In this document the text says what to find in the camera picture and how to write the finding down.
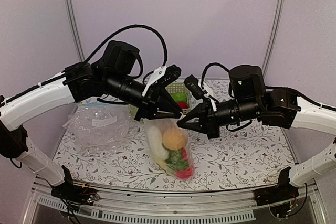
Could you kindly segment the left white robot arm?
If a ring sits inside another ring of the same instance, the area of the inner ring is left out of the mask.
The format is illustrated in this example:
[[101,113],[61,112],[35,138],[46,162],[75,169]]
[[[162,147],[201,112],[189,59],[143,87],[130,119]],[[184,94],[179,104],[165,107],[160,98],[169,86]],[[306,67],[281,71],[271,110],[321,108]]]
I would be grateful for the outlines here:
[[53,162],[28,137],[24,123],[57,107],[85,99],[110,95],[137,107],[135,120],[178,119],[182,109],[166,87],[177,80],[181,69],[161,66],[148,83],[130,75],[140,51],[121,41],[110,41],[102,57],[94,63],[80,62],[67,67],[53,78],[11,98],[1,98],[1,155],[15,159],[42,176],[51,194],[75,206],[92,205],[97,191],[73,183],[69,169]]

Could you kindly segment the pink zip top bag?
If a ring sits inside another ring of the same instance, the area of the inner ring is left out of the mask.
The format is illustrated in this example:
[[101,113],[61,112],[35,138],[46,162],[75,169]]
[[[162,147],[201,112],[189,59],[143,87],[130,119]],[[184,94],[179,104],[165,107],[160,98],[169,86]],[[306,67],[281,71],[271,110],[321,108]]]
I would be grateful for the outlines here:
[[187,180],[195,167],[188,133],[176,119],[144,120],[145,137],[152,157],[169,175]]

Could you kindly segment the orange toy fruit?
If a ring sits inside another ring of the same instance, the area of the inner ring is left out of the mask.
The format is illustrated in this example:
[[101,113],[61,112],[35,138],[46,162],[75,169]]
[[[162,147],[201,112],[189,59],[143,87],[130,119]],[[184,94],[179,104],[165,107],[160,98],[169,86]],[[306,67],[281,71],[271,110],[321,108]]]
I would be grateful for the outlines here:
[[187,137],[182,130],[174,127],[164,132],[162,143],[168,150],[177,151],[187,145]]

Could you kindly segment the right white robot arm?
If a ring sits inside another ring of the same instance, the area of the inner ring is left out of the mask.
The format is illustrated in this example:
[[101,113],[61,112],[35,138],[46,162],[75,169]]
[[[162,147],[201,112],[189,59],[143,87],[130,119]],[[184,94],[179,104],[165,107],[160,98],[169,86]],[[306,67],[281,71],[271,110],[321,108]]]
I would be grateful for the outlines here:
[[[301,92],[287,87],[265,85],[259,66],[240,65],[227,69],[216,62],[208,64],[223,68],[229,75],[230,100],[216,102],[204,80],[190,75],[184,80],[192,96],[202,100],[193,110],[177,122],[178,127],[219,137],[222,126],[236,125],[236,131],[257,119],[263,125],[283,129],[303,128],[335,134],[335,108],[318,103]],[[289,200],[299,195],[298,189],[309,180],[335,168],[335,142],[301,164],[291,165],[279,172],[277,184],[256,189],[254,200],[258,206]]]

